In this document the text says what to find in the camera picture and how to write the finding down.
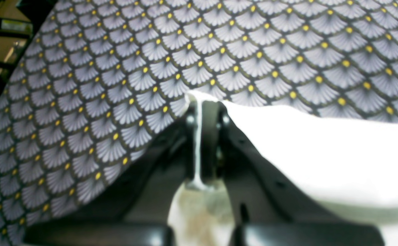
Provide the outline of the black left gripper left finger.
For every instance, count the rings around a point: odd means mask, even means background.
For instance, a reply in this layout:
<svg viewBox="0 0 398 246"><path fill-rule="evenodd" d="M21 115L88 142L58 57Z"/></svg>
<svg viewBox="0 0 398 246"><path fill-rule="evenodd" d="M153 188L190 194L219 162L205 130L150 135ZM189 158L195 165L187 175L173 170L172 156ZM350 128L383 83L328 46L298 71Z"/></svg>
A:
<svg viewBox="0 0 398 246"><path fill-rule="evenodd" d="M185 177L193 180L195 174L195 129L196 129L197 103L191 103L185 113Z"/></svg>

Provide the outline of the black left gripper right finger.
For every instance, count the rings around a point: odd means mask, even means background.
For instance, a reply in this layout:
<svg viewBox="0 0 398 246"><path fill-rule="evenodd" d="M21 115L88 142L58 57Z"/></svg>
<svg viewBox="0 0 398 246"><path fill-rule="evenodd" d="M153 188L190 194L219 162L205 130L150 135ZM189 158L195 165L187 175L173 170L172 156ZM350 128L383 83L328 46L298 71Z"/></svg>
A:
<svg viewBox="0 0 398 246"><path fill-rule="evenodd" d="M205 101L201 106L201 178L205 183L212 183L222 177L225 166L221 148L225 110L222 103L215 101Z"/></svg>

